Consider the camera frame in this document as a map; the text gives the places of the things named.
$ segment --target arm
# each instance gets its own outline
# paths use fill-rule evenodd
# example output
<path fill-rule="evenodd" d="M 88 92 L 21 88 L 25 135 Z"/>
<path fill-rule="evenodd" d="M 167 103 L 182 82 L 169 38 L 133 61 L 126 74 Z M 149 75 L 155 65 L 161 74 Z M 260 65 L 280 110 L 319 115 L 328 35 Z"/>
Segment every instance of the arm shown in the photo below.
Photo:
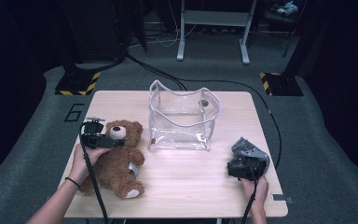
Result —
<path fill-rule="evenodd" d="M 110 148 L 89 149 L 86 147 L 86 150 L 93 165 Z M 80 185 L 88 175 L 89 171 L 83 157 L 83 149 L 80 144 L 77 144 L 74 149 L 74 163 L 68 177 Z M 78 187 L 75 183 L 65 180 L 53 196 L 48 199 L 27 223 L 61 223 L 66 210 L 68 210 L 69 205 L 75 197 L 77 189 Z"/>
<path fill-rule="evenodd" d="M 251 195 L 255 190 L 255 182 L 241 178 L 241 183 L 243 185 L 243 190 L 245 191 L 245 198 L 249 202 Z M 266 211 L 264 210 L 264 202 L 267 199 L 268 192 L 269 182 L 264 176 L 261 176 L 258 179 L 255 200 L 253 201 L 251 208 L 252 222 L 254 224 L 267 223 Z"/>

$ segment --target white desk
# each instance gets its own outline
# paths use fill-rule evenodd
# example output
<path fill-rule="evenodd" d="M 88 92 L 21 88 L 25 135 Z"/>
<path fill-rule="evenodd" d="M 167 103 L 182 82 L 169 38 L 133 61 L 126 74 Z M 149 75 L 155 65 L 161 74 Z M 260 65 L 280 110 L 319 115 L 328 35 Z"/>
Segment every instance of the white desk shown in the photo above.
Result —
<path fill-rule="evenodd" d="M 113 191 L 101 188 L 107 215 L 115 218 L 203 218 L 242 217 L 247 202 L 241 182 L 227 174 L 231 146 L 241 136 L 269 154 L 252 96 L 248 92 L 214 92 L 222 102 L 216 119 L 211 149 L 147 149 L 149 91 L 97 91 L 86 117 L 137 120 L 144 125 L 139 149 L 145 154 L 138 179 L 145 185 L 139 198 L 120 200 Z M 72 156 L 62 175 L 69 174 Z M 275 169 L 270 163 L 266 178 L 269 193 L 282 194 Z M 267 217 L 284 217 L 285 202 L 267 198 Z M 66 217 L 102 217 L 95 194 L 78 193 Z"/>
<path fill-rule="evenodd" d="M 181 34 L 179 42 L 179 50 L 177 60 L 182 61 L 185 55 L 185 24 L 202 24 L 202 25 L 224 25 L 224 26 L 240 26 L 245 27 L 243 38 L 240 39 L 240 48 L 242 55 L 242 62 L 249 64 L 249 55 L 246 48 L 246 39 L 249 34 L 252 19 L 255 11 L 255 4 L 257 0 L 252 0 L 252 5 L 249 12 L 220 12 L 220 11 L 196 11 L 186 10 L 185 0 L 182 0 L 181 11 Z"/>

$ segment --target teddy bear's snout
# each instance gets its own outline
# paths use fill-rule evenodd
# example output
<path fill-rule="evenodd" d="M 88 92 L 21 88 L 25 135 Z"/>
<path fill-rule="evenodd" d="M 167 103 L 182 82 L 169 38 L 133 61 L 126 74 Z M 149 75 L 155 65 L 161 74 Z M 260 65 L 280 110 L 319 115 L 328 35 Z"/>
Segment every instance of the teddy bear's snout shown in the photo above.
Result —
<path fill-rule="evenodd" d="M 122 126 L 116 126 L 113 127 L 110 130 L 110 137 L 112 139 L 124 139 L 124 137 L 126 136 L 127 132 L 126 132 L 126 128 L 122 127 Z"/>

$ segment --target clear plastic bag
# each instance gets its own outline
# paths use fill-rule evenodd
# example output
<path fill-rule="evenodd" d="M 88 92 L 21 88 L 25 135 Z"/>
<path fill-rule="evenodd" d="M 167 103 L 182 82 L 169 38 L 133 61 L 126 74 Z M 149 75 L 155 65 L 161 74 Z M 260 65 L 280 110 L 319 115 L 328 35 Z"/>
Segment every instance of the clear plastic bag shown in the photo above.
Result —
<path fill-rule="evenodd" d="M 220 100 L 208 89 L 178 93 L 158 80 L 150 86 L 149 149 L 209 150 Z"/>

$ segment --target brown teddy bear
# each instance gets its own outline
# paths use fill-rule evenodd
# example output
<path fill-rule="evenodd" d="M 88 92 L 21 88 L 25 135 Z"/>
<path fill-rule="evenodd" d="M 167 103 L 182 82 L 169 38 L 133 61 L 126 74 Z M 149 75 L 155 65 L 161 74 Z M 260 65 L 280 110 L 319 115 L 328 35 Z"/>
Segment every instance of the brown teddy bear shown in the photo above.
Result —
<path fill-rule="evenodd" d="M 115 147 L 103 154 L 94 164 L 93 171 L 97 182 L 105 188 L 112 189 L 121 199 L 142 195 L 145 192 L 144 185 L 135 178 L 136 166 L 141 166 L 145 162 L 142 151 L 135 148 L 144 130 L 142 124 L 123 119 L 108 122 L 105 127 L 107 137 L 124 139 L 125 143 L 123 147 Z M 80 191 L 85 193 L 93 191 L 89 176 L 80 186 Z"/>

